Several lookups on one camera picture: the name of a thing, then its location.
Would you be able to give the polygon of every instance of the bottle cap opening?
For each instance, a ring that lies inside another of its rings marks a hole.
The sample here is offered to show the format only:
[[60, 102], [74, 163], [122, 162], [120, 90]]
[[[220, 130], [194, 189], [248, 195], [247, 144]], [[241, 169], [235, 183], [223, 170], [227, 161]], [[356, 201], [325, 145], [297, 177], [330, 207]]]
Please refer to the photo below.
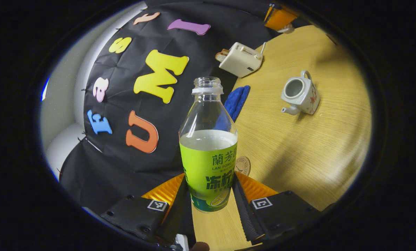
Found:
[[224, 88], [221, 85], [221, 80], [216, 77], [200, 77], [194, 80], [194, 93], [216, 93], [224, 94]]

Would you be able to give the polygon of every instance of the purple letter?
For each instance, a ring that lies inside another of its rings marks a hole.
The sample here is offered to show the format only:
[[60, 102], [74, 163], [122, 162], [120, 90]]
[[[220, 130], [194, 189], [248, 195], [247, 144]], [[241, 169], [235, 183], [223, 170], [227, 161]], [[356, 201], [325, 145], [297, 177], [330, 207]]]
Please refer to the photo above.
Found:
[[195, 23], [190, 23], [190, 22], [184, 22], [181, 19], [177, 19], [168, 26], [168, 30], [171, 30], [171, 29], [190, 30], [190, 31], [194, 31], [195, 33], [197, 33], [197, 35], [205, 35], [205, 33], [207, 33], [210, 27], [211, 25], [209, 24], [195, 24]]

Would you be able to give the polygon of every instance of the wooden table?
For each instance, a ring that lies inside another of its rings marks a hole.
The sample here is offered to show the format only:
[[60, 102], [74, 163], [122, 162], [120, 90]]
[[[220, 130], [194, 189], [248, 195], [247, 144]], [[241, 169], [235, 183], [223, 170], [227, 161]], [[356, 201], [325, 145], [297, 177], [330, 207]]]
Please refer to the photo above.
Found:
[[[371, 107], [362, 74], [349, 54], [313, 25], [273, 38], [263, 54], [261, 68], [235, 84], [251, 86], [236, 121], [237, 156], [250, 159], [251, 178], [277, 192], [291, 190], [324, 210], [352, 184], [369, 147]], [[320, 105], [313, 115], [281, 113], [289, 106], [280, 98], [284, 84], [301, 70], [310, 72]], [[233, 194], [219, 212], [193, 208], [192, 214], [197, 241], [211, 250], [251, 246]]]

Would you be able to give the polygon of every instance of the blue cloth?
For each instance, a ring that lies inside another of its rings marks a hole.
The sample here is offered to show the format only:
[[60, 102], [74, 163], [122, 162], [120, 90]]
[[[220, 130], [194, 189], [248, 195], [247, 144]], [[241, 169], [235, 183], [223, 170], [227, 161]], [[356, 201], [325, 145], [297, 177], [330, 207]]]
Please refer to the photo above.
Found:
[[[240, 98], [238, 99], [237, 102], [235, 102], [236, 103], [235, 111], [233, 113], [228, 112], [228, 114], [230, 114], [230, 117], [233, 119], [234, 122], [236, 122], [237, 116], [239, 116], [240, 110], [242, 110], [242, 107], [244, 106], [245, 100], [247, 99], [248, 93], [250, 92], [250, 86], [246, 85], [244, 87], [239, 87], [238, 89], [242, 89], [242, 91], [240, 91], [241, 92]], [[230, 95], [228, 95], [228, 98], [225, 101], [225, 106], [227, 105], [227, 102], [230, 99], [230, 97], [231, 97], [231, 93]]]
[[[232, 91], [228, 95], [227, 100], [225, 101], [225, 109], [227, 110], [230, 117], [236, 122], [237, 116], [239, 116], [240, 110], [244, 106], [245, 100], [248, 97], [250, 92], [250, 86], [246, 85], [244, 87], [238, 87], [236, 90]], [[226, 124], [228, 123], [228, 118], [226, 116], [220, 116], [217, 119], [215, 130], [225, 130], [228, 131]]]

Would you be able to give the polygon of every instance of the white wall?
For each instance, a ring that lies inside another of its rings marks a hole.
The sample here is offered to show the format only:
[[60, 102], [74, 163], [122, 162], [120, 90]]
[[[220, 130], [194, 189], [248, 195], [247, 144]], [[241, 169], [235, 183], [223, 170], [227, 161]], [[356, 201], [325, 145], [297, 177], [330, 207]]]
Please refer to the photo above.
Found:
[[102, 21], [77, 41], [50, 75], [40, 112], [42, 144], [50, 168], [59, 177], [62, 164], [84, 135], [84, 92], [93, 63], [112, 35], [146, 8], [130, 6]]

